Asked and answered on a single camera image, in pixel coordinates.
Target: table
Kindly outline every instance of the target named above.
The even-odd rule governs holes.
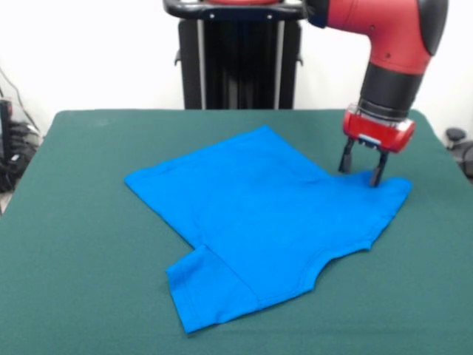
[[[165,268],[191,248],[123,183],[267,124],[336,174],[341,110],[58,114],[0,222],[0,354],[471,354],[473,191],[424,116],[385,177],[408,201],[315,290],[186,336]],[[353,170],[378,154],[354,148]]]

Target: white wall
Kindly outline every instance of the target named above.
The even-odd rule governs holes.
[[[177,19],[160,0],[0,0],[0,66],[42,129],[57,111],[183,107]],[[473,4],[450,0],[438,55],[418,94],[440,135],[473,135]],[[303,24],[296,108],[345,108],[358,99],[368,40]],[[6,84],[0,78],[1,87]]]

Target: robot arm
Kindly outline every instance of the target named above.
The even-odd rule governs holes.
[[[360,141],[381,152],[372,185],[381,179],[389,152],[400,152],[414,132],[407,114],[445,27],[448,0],[305,0],[308,20],[368,36],[371,55],[358,106],[347,112],[349,141],[340,170],[350,170]]]

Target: folded t-shirt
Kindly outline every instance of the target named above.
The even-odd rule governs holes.
[[[186,333],[297,297],[331,260],[370,249],[411,184],[331,177],[264,126],[126,177],[194,251],[170,266]]]

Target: cable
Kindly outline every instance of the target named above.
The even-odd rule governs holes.
[[[36,130],[38,132],[40,132],[38,126],[36,125],[36,122],[33,120],[33,118],[30,116],[28,111],[23,106],[23,101],[21,101],[20,91],[18,90],[18,87],[16,87],[16,85],[11,82],[11,80],[6,76],[5,72],[3,71],[3,69],[1,67],[0,67],[0,74],[1,74],[1,76],[4,77],[5,81],[15,90],[16,97],[18,99],[18,103],[20,104],[20,107],[23,110],[24,115],[27,116],[28,120],[36,128]]]

